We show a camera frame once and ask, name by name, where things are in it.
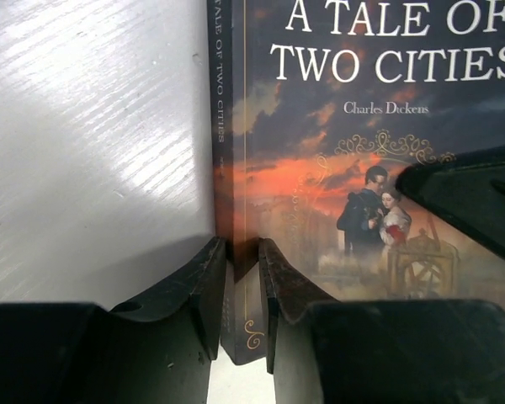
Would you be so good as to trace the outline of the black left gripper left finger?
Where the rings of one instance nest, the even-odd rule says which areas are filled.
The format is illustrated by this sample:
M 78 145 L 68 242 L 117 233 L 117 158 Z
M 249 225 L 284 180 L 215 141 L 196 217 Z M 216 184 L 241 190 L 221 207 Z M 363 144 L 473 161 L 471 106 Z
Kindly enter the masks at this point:
M 0 303 L 0 403 L 204 403 L 218 354 L 226 243 L 105 310 Z

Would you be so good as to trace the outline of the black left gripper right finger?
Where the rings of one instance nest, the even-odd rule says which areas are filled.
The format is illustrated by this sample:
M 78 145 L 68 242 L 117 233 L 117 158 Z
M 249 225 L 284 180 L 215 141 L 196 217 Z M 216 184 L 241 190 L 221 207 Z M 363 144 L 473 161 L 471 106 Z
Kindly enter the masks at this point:
M 340 301 L 258 245 L 279 403 L 505 403 L 505 311 L 476 299 Z

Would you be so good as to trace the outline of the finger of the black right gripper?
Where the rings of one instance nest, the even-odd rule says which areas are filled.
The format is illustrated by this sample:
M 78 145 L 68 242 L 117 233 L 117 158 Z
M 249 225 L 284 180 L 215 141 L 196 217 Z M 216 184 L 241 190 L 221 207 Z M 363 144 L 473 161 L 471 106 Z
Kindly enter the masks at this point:
M 505 145 L 407 167 L 396 189 L 505 260 Z

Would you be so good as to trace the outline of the Tale of Two Cities book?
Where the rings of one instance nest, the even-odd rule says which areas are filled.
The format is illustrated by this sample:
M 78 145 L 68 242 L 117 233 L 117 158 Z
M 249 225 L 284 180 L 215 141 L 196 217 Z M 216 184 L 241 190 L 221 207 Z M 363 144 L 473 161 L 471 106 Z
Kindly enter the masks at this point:
M 396 192 L 505 146 L 505 1 L 210 1 L 221 344 L 267 350 L 258 242 L 339 300 L 480 298 L 505 261 Z

